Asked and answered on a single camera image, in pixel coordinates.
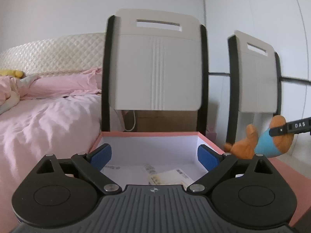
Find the orange plush toy blue shirt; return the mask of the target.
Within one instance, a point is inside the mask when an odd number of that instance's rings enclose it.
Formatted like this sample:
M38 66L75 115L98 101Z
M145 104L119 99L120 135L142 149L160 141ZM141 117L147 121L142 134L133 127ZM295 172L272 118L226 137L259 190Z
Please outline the orange plush toy blue shirt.
M286 124L286 120L281 115L272 118L269 128L258 135L257 128L253 124L246 127L246 137L233 145L226 143L224 151L231 153L240 159L252 159L255 154L263 154L267 158L278 157L289 151L294 134L284 134L280 136L270 136L269 131Z

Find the paper cards in box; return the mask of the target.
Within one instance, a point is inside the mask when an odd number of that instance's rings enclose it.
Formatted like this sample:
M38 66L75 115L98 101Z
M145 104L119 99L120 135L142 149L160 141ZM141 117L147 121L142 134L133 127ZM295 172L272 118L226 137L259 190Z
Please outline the paper cards in box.
M159 172L154 166L146 164L140 166L140 169L146 175L149 185L182 185L186 189L194 182L188 174L192 171L192 166L193 164L188 163Z

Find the bed with pink sheet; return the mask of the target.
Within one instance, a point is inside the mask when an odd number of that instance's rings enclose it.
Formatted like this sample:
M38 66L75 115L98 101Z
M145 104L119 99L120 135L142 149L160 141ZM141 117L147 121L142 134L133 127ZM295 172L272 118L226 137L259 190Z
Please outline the bed with pink sheet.
M22 100L1 114L1 232L17 225L11 198L38 161L87 152L100 121L99 95Z

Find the pink shoe box base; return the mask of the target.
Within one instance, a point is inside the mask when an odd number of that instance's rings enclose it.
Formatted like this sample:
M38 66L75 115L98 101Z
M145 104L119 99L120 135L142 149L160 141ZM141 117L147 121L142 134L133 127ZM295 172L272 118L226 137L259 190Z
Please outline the pink shoe box base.
M112 157L101 172L121 188L126 185L148 185L150 174L175 169L196 181L207 173L198 160L198 147L206 145L218 154L223 154L222 149L197 132L103 132L92 149L103 144L111 146Z

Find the wooden drawer nightstand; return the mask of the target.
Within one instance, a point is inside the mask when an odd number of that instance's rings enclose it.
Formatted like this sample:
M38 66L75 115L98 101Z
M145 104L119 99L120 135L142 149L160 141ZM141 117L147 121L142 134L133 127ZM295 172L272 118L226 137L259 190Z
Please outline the wooden drawer nightstand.
M125 128L134 124L134 111L122 110ZM183 132L196 131L196 111L135 111L136 132Z

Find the right white black chair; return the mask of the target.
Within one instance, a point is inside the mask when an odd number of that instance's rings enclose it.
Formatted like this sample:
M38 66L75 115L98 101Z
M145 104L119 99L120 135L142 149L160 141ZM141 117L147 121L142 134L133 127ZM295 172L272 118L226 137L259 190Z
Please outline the right white black chair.
M226 141L234 144L253 124L263 133L281 111L279 55L251 35L235 31L228 38L230 104Z

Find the white black chair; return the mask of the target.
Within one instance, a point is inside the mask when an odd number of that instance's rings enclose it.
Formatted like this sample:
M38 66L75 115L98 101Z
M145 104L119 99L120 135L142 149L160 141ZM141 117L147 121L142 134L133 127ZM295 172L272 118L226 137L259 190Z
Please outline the white black chair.
M196 111L204 134L208 113L207 30L193 16L120 9L107 20L101 129L110 110Z
M230 104L226 141L234 144L253 124L263 133L281 111L279 55L251 35L235 31L228 38Z

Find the pink crumpled duvet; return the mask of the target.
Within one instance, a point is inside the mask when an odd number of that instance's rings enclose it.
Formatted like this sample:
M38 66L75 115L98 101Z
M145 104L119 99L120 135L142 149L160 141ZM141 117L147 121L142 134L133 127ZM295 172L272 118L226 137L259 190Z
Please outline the pink crumpled duvet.
M1 114L16 106L20 100L100 93L102 72L101 68L93 68L78 74L52 77L1 75Z

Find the white quilted headboard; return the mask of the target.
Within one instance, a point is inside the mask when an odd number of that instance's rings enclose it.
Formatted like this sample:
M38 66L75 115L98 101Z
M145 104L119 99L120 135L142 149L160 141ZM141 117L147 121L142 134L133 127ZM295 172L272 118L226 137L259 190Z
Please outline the white quilted headboard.
M104 33L30 42L1 52L1 69L42 77L84 72L102 67L104 42Z

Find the yellow plush toy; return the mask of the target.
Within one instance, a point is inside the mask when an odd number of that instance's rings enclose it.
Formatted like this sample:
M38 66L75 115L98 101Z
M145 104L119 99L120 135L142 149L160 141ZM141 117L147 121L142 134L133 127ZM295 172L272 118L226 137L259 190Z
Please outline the yellow plush toy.
M24 76L24 73L21 70L0 70L0 75L22 78Z

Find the left white black chair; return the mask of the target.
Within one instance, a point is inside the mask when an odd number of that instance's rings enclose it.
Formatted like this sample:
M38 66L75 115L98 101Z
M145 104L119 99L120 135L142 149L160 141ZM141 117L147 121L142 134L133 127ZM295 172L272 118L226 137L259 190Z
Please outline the left white black chair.
M208 113L207 30L193 16L120 9L107 20L101 129L110 110L196 111L204 134Z

